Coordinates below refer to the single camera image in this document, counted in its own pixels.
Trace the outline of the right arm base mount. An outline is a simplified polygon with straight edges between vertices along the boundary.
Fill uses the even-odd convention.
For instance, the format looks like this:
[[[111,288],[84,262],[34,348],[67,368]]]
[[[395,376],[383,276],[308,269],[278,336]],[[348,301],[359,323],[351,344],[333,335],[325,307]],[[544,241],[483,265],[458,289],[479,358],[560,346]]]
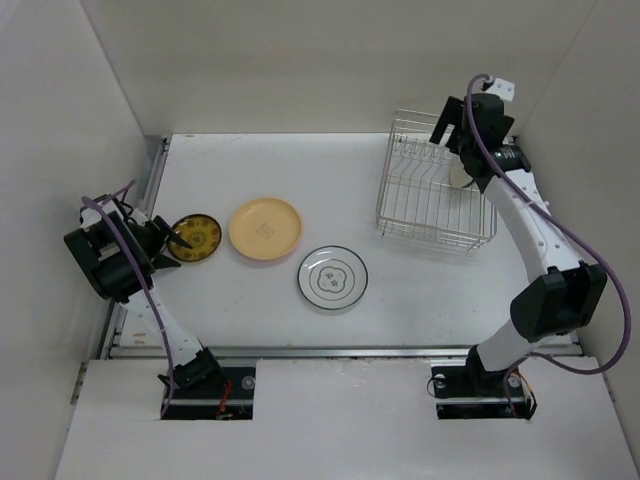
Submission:
[[[518,368],[476,380],[463,365],[435,364],[427,391],[435,399],[439,420],[531,420],[538,409],[535,393]]]

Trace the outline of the white green-rimmed plate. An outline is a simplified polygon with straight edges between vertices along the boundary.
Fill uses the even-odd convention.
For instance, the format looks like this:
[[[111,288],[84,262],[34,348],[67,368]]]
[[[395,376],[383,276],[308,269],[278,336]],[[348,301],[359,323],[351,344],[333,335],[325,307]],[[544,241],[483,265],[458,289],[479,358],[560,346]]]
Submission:
[[[329,312],[350,309],[364,296],[369,271],[352,249],[326,245],[308,253],[298,266],[297,287],[314,307]]]

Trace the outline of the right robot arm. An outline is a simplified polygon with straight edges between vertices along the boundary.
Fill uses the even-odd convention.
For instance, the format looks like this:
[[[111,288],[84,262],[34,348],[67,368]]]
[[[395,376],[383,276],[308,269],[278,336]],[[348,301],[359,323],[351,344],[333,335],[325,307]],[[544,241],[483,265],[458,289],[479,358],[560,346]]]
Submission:
[[[549,210],[530,162],[505,141],[513,122],[495,94],[449,97],[430,137],[459,157],[499,213],[528,279],[510,303],[507,322],[468,353],[463,381],[477,394],[500,386],[506,371],[547,339],[587,325],[607,282],[605,269],[587,264],[546,221]]]

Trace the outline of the wire dish rack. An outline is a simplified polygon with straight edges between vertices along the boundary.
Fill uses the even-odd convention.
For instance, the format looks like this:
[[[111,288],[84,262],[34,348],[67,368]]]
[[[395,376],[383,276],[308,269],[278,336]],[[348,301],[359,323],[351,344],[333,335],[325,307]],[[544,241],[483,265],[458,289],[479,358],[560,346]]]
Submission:
[[[394,113],[376,202],[383,236],[471,251],[491,241],[498,215],[473,183],[451,181],[461,169],[445,143],[430,141],[438,117],[412,110]]]

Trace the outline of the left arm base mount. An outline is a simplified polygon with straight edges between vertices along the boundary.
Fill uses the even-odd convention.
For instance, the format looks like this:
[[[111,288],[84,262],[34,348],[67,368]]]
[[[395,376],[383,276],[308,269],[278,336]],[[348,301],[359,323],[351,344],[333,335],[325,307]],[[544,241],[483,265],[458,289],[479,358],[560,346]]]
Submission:
[[[215,390],[177,389],[171,399],[165,389],[162,420],[245,421],[253,419],[256,364],[223,365],[225,379]]]

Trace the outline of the cream plate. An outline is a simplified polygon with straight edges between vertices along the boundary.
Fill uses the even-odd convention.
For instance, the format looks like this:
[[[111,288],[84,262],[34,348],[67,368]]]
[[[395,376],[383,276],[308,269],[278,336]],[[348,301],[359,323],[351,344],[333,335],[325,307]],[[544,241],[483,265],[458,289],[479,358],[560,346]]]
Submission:
[[[475,183],[475,180],[464,169],[464,165],[460,159],[454,159],[449,168],[449,184],[452,188],[464,189],[469,188]]]

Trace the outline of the yellow plate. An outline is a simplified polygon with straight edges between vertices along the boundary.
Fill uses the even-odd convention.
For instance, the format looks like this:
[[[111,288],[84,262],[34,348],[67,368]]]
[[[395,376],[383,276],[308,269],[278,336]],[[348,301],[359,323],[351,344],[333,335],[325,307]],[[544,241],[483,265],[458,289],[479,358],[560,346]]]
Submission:
[[[285,200],[260,197],[236,209],[228,232],[231,244],[241,255],[257,261],[275,261],[298,246],[303,221]]]

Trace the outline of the pink plate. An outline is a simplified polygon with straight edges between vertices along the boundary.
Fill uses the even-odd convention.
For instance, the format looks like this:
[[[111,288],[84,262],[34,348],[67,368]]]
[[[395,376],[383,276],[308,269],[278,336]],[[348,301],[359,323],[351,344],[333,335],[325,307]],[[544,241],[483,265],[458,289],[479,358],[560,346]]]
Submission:
[[[288,253],[285,253],[284,255],[278,256],[277,258],[263,259],[263,258],[254,258],[251,256],[240,254],[239,259],[242,261],[243,264],[246,264],[251,268],[267,268],[267,267],[279,265],[283,262],[287,262],[288,259],[291,257],[291,255],[292,253],[288,252]]]

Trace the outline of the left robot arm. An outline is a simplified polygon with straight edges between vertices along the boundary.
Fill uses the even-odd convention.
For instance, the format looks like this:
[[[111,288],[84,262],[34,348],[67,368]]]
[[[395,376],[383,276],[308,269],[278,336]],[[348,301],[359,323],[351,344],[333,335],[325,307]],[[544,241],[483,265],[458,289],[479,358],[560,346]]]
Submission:
[[[115,194],[85,197],[80,227],[64,243],[95,292],[145,324],[167,355],[167,388],[213,396],[227,379],[214,354],[177,320],[162,300],[153,276],[183,263],[207,259],[218,248],[221,229],[207,215],[190,215],[169,225],[146,216]]]

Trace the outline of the small brown patterned plate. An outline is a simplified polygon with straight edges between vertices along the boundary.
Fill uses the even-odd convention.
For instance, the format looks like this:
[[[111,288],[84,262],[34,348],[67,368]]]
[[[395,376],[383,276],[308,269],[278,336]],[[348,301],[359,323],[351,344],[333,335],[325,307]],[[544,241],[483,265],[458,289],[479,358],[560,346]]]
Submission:
[[[168,248],[174,259],[185,263],[207,259],[216,252],[222,240],[220,224],[206,214],[185,216],[172,226],[172,230],[193,246],[192,250]]]

